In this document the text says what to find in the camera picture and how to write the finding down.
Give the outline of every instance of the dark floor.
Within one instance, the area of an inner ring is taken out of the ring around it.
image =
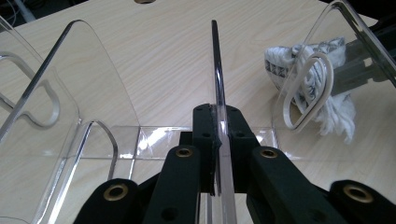
[[[48,16],[57,11],[64,10],[68,7],[74,6],[86,0],[22,0],[26,7],[28,7],[36,19]],[[17,17],[14,20],[14,10],[17,12]],[[0,15],[7,20],[7,22],[14,27],[22,25],[25,20],[19,12],[18,6],[14,0],[0,0]]]

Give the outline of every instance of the vertical acrylic plate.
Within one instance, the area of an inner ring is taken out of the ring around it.
[[[99,184],[131,177],[138,134],[101,42],[71,22],[0,130],[1,222],[72,223]]]
[[[328,189],[352,179],[396,203],[395,62],[344,1],[330,3],[294,48],[299,52],[273,113],[281,149],[315,185]],[[315,58],[304,73],[304,63]],[[323,77],[306,100],[313,73]]]

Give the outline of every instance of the wooden table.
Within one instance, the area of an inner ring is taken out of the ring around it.
[[[114,63],[134,105],[140,125],[190,127],[192,109],[200,104],[214,102],[210,98],[213,96],[210,92],[213,90],[210,88],[211,84],[202,83],[202,79],[198,77],[212,74],[210,22],[216,20],[219,25],[227,104],[241,109],[250,127],[258,132],[271,129],[272,106],[277,97],[277,89],[265,72],[264,50],[272,46],[302,43],[325,7],[326,4],[317,0],[157,0],[145,5],[137,4],[133,0],[91,0],[24,24],[17,31],[45,58],[67,23],[74,20],[86,21],[97,33]],[[375,22],[364,19],[369,25]],[[382,130],[383,126],[373,125],[373,132]],[[334,149],[342,146],[340,137],[322,139],[317,131],[308,132],[315,136],[313,144],[299,141],[298,136],[289,136],[291,140],[284,143],[281,140],[281,145],[286,152],[297,151],[291,156],[295,156],[294,159],[296,155],[300,157],[294,162],[309,180],[328,189],[330,183],[340,177],[356,177],[354,179],[370,186],[375,185],[377,190],[396,202],[396,193],[393,190],[396,182],[393,173],[395,152],[387,150],[388,156],[383,153],[375,154],[375,145],[371,145],[362,154],[357,151],[344,152],[353,156],[343,157],[338,155],[342,151]],[[364,141],[364,136],[357,146],[362,147],[371,142]],[[383,144],[394,146],[394,141]],[[337,157],[333,156],[332,150],[338,153]],[[380,157],[370,161],[365,157],[366,152]],[[363,171],[356,167],[356,164],[367,160],[370,167],[362,167]],[[378,183],[375,177],[386,169],[384,161],[391,166],[384,174],[389,179],[381,182],[384,178],[379,178]],[[137,161],[135,166],[150,176],[160,171],[162,164],[163,161]],[[100,165],[83,163],[78,168],[84,170],[82,173],[88,173],[90,169],[97,170],[97,167],[101,169]],[[146,176],[134,178],[139,183]],[[76,185],[84,189],[86,181],[80,180]],[[237,203],[239,222],[251,222],[243,205],[243,197],[238,196]],[[71,214],[74,212],[64,212],[61,215],[64,218],[62,223],[73,221],[74,215]]]

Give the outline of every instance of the brass ring insert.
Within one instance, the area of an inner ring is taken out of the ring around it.
[[[110,201],[115,202],[121,200],[128,194],[128,187],[124,184],[111,185],[103,194],[103,197]]]
[[[277,153],[271,149],[263,149],[260,154],[268,159],[273,159],[277,157]]]
[[[192,155],[192,150],[189,148],[180,148],[176,151],[176,155],[179,157],[190,157]]]
[[[354,185],[344,186],[344,193],[349,198],[360,203],[372,203],[374,200],[373,195],[369,191]]]

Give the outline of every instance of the gray and white rag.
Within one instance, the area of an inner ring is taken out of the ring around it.
[[[290,76],[289,71],[293,64],[295,63],[297,71],[300,71],[307,58],[314,52],[326,54],[333,69],[342,66],[346,61],[346,45],[343,37],[337,37],[315,45],[307,45],[297,59],[302,47],[302,45],[295,45],[292,48],[273,47],[265,51],[265,69],[279,90],[281,90],[286,78]],[[321,69],[318,65],[313,65],[293,98],[293,102],[301,113],[304,113],[309,104],[318,96],[318,90],[324,81],[320,80],[322,76],[319,73],[321,73]],[[314,117],[315,122],[320,122],[319,132],[321,135],[334,131],[341,135],[345,132],[345,142],[347,144],[352,141],[355,132],[353,119],[356,110],[350,98],[350,93],[351,91],[345,91],[329,96],[325,105]]]

